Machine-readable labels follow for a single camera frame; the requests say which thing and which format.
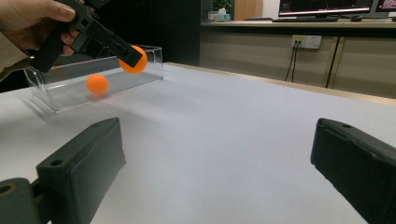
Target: beige sleeve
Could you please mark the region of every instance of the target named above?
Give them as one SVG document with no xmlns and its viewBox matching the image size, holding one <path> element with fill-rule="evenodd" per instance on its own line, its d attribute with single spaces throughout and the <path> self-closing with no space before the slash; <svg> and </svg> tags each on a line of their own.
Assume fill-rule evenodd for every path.
<svg viewBox="0 0 396 224">
<path fill-rule="evenodd" d="M 0 33 L 0 81 L 6 78 L 10 72 L 22 69 L 28 65 L 28 55 L 14 46 Z"/>
</svg>

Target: transparent acrylic container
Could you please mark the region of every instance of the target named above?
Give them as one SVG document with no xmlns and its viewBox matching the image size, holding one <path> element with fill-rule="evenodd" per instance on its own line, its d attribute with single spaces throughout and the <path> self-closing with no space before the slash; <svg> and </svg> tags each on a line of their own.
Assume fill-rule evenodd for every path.
<svg viewBox="0 0 396 224">
<path fill-rule="evenodd" d="M 139 74 L 132 75 L 120 68 L 119 59 L 103 49 L 100 56 L 92 60 L 86 55 L 75 54 L 60 57 L 60 65 L 53 66 L 48 73 L 34 68 L 24 70 L 27 82 L 36 101 L 52 112 L 88 103 L 110 94 L 163 79 L 162 48 L 139 46 L 148 55 L 148 65 Z M 95 95 L 86 86 L 87 78 L 93 74 L 106 77 L 108 88 L 104 94 Z"/>
</svg>

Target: white table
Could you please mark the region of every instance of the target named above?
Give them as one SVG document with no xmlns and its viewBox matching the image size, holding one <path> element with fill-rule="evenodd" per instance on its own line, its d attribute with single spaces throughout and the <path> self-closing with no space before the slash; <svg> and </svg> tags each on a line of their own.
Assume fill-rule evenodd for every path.
<svg viewBox="0 0 396 224">
<path fill-rule="evenodd" d="M 316 122 L 396 146 L 395 101 L 279 83 L 170 63 L 162 81 L 56 115 L 27 89 L 0 94 L 0 180 L 35 180 L 50 153 L 119 117 L 127 164 L 92 223 L 365 223 L 310 163 Z"/>
</svg>

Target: electrical socket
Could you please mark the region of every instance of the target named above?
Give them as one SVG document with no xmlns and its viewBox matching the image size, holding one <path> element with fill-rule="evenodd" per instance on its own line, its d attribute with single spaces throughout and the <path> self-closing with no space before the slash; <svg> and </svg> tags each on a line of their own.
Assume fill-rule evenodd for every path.
<svg viewBox="0 0 396 224">
<path fill-rule="evenodd" d="M 319 49 L 320 41 L 321 41 L 321 35 L 308 35 L 305 37 L 305 48 Z"/>
<path fill-rule="evenodd" d="M 291 39 L 291 47 L 294 48 L 297 45 L 295 45 L 296 42 L 300 42 L 300 44 L 298 45 L 299 49 L 303 49 L 305 48 L 305 40 L 306 40 L 306 36 L 305 35 L 294 35 Z"/>
</svg>

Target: orange ball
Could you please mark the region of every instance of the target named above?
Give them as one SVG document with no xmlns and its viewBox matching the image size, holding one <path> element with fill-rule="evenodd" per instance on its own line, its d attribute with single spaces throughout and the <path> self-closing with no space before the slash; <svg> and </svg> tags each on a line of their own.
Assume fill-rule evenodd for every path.
<svg viewBox="0 0 396 224">
<path fill-rule="evenodd" d="M 131 74 L 139 74 L 145 70 L 146 66 L 148 65 L 148 55 L 146 52 L 139 48 L 138 46 L 132 45 L 132 48 L 136 49 L 142 54 L 142 57 L 140 58 L 139 62 L 132 67 L 129 64 L 123 62 L 122 60 L 119 60 L 120 67 L 127 73 Z"/>
<path fill-rule="evenodd" d="M 103 94 L 108 88 L 108 81 L 105 76 L 93 74 L 88 77 L 86 82 L 87 88 L 93 94 Z"/>
</svg>

